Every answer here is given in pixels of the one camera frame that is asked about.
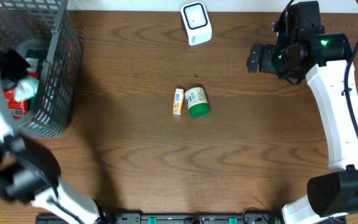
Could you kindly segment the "green lidded jar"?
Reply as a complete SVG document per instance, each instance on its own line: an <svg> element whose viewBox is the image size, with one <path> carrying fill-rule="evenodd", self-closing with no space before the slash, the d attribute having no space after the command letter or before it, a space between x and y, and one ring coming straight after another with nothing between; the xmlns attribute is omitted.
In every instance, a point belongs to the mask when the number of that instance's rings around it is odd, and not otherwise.
<svg viewBox="0 0 358 224"><path fill-rule="evenodd" d="M208 99L202 87L190 88L185 92L185 101L192 118L200 118L210 113Z"/></svg>

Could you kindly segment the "orange tissue pack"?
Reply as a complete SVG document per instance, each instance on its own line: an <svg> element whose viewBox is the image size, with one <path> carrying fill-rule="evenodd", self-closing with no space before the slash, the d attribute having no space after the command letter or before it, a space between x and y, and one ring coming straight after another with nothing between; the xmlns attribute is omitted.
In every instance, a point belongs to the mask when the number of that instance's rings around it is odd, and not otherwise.
<svg viewBox="0 0 358 224"><path fill-rule="evenodd" d="M183 111L184 89L177 88L173 101L173 115L181 115Z"/></svg>

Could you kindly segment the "green white glove pack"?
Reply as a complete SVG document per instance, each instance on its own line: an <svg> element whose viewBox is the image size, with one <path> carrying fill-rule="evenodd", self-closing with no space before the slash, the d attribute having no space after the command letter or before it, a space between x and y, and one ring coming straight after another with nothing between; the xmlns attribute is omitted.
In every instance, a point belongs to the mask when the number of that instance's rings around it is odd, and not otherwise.
<svg viewBox="0 0 358 224"><path fill-rule="evenodd" d="M28 72L41 73L43 62L47 58L48 52L43 49L29 49L25 56L25 61L30 65Z"/></svg>

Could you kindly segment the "mint green snack bag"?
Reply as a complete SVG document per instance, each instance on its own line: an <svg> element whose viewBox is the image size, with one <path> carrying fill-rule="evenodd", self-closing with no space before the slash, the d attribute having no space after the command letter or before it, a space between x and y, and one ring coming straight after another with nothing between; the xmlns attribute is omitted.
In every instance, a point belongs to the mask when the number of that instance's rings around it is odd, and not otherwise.
<svg viewBox="0 0 358 224"><path fill-rule="evenodd" d="M14 100L15 101L26 101L33 98L37 94L39 86L39 80L32 77L27 76L21 79L16 86Z"/></svg>

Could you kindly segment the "red snack bag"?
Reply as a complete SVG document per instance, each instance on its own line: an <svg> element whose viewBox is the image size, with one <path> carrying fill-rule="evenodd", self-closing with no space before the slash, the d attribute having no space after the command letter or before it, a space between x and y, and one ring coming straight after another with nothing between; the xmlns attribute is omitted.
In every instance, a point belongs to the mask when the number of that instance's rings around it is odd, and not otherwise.
<svg viewBox="0 0 358 224"><path fill-rule="evenodd" d="M29 72L29 76L32 76L39 80L40 75L38 73ZM16 87L14 87L11 90L5 91L4 97L8 103L8 108L10 113L12 114L12 117L14 119L20 119L29 112L30 100L33 100L35 97L26 101L15 101L14 100L15 90Z"/></svg>

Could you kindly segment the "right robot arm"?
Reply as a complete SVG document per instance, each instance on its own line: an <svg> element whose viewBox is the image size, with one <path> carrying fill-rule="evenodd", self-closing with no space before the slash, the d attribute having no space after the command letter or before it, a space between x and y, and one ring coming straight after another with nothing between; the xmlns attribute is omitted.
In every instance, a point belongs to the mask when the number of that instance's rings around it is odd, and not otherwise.
<svg viewBox="0 0 358 224"><path fill-rule="evenodd" d="M250 73L272 73L293 85L307 82L328 145L329 173L311 178L306 195L282 207L282 223L338 222L358 213L358 93L351 56L343 33L302 35L250 50Z"/></svg>

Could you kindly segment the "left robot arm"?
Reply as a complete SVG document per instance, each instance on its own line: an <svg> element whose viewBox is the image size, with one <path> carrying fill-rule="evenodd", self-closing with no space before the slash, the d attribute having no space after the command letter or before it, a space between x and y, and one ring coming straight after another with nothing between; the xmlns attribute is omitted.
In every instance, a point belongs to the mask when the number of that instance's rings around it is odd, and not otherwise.
<svg viewBox="0 0 358 224"><path fill-rule="evenodd" d="M15 50L0 50L0 197L43 208L67 223L111 223L95 200L77 192L62 177L55 156L15 124L3 83L14 87L28 74L28 67Z"/></svg>

